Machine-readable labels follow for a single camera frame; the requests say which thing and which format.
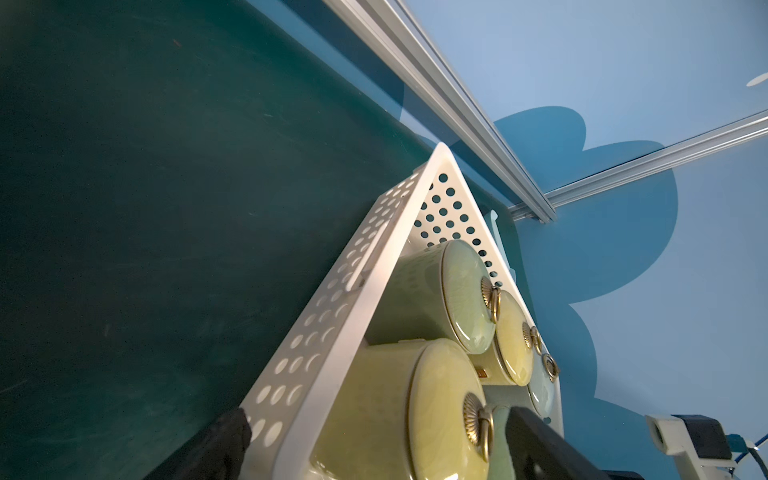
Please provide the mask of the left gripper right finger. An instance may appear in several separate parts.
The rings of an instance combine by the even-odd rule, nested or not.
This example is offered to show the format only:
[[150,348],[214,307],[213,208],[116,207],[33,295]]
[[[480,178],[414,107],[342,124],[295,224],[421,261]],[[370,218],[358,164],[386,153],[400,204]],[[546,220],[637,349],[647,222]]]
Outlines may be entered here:
[[505,436],[516,479],[610,479],[525,407],[509,409]]

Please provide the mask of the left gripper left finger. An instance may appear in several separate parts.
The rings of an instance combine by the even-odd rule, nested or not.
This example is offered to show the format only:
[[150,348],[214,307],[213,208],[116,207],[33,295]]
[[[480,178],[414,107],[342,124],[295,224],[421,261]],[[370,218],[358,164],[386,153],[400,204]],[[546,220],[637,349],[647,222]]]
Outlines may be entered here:
[[152,470],[146,480],[238,479],[252,431],[245,411],[226,411]]

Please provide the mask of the olive yellow tea canister front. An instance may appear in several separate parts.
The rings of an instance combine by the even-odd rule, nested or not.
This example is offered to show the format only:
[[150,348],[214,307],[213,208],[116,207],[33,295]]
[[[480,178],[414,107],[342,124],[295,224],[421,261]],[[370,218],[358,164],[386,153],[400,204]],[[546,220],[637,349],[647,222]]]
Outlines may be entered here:
[[493,437],[492,409],[456,342],[366,346],[310,464],[332,479],[485,479]]

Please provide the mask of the white perforated plastic basket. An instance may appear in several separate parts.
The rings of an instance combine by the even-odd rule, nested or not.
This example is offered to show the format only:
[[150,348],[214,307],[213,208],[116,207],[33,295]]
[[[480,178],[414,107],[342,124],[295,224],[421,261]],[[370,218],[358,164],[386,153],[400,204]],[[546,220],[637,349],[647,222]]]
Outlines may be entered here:
[[[429,161],[381,195],[299,315],[242,406],[252,435],[244,479],[332,479],[313,469],[312,452],[400,258],[462,240],[480,255],[492,283],[512,294],[531,324],[534,360],[548,353],[491,237],[452,152]],[[543,422],[555,432],[555,401]]]

